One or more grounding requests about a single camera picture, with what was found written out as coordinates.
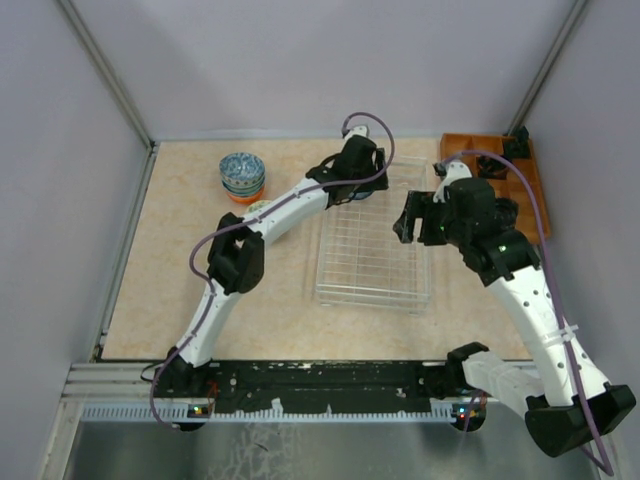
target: metal floor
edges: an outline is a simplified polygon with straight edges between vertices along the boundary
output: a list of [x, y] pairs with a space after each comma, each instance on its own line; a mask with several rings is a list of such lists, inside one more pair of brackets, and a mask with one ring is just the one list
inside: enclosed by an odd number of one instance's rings
[[545, 456], [499, 404], [463, 434], [447, 424], [83, 422], [66, 479], [596, 479], [581, 453]]

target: blue patterned bowl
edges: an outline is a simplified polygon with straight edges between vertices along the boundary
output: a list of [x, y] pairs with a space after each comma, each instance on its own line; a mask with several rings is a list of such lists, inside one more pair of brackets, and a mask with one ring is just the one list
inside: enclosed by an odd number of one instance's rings
[[251, 153], [232, 153], [220, 160], [220, 175], [230, 186], [251, 187], [263, 181], [264, 173], [264, 163]]
[[246, 193], [246, 192], [251, 192], [251, 191], [257, 191], [260, 189], [260, 187], [262, 185], [264, 185], [266, 181], [266, 176], [262, 175], [262, 177], [260, 177], [257, 181], [257, 183], [254, 183], [252, 185], [249, 186], [244, 186], [242, 185], [241, 187], [234, 185], [234, 184], [230, 184], [227, 183], [224, 178], [222, 179], [222, 185], [224, 185], [224, 188], [226, 188], [227, 190], [231, 191], [231, 192], [236, 192], [236, 193]]
[[264, 182], [259, 183], [254, 187], [251, 187], [250, 189], [246, 189], [246, 190], [238, 190], [236, 188], [229, 187], [224, 182], [222, 182], [222, 186], [227, 192], [229, 192], [232, 195], [235, 195], [236, 197], [251, 197], [256, 193], [258, 193], [262, 188], [264, 188]]

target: wooden tray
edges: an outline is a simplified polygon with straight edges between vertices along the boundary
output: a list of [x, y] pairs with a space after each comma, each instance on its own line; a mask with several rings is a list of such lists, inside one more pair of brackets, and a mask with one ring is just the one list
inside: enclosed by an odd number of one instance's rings
[[[511, 137], [445, 133], [442, 135], [442, 139], [440, 140], [440, 160], [458, 153], [461, 150], [487, 150], [489, 152], [502, 155], [502, 141], [508, 138]], [[513, 159], [513, 164], [518, 167], [531, 184], [531, 188], [533, 189], [533, 193], [536, 197], [536, 202], [540, 207], [544, 236], [545, 238], [549, 238], [551, 235], [551, 227], [549, 225], [547, 206], [544, 201], [542, 186], [540, 185], [540, 175], [538, 174], [538, 167], [531, 139], [529, 139], [529, 148], [531, 150], [531, 158], [515, 158]], [[477, 156], [468, 155], [462, 157], [462, 161], [469, 167], [474, 175], [478, 174]], [[518, 203], [519, 213], [518, 220], [516, 221], [516, 228], [524, 233], [531, 243], [535, 245], [539, 244], [540, 239], [536, 230], [533, 206], [531, 205], [529, 196], [518, 177], [516, 177], [513, 172], [509, 171], [504, 180], [487, 179], [487, 181], [496, 191], [496, 197], [511, 198]]]

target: cable tie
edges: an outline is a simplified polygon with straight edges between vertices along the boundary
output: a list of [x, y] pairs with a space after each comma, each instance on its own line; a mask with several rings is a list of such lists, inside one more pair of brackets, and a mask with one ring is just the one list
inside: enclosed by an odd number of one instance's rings
[[553, 347], [561, 343], [569, 343], [571, 340], [576, 338], [575, 333], [573, 333], [576, 330], [578, 330], [578, 325], [567, 324], [565, 328], [560, 328], [551, 333], [547, 333], [546, 335], [542, 335], [540, 340], [545, 348]]

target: stacked bowl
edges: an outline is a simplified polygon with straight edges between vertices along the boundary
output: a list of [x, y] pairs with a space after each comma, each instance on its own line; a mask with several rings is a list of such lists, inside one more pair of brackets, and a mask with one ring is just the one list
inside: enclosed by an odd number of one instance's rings
[[220, 160], [220, 177], [234, 202], [250, 205], [260, 200], [264, 192], [264, 163], [251, 153], [232, 153]]

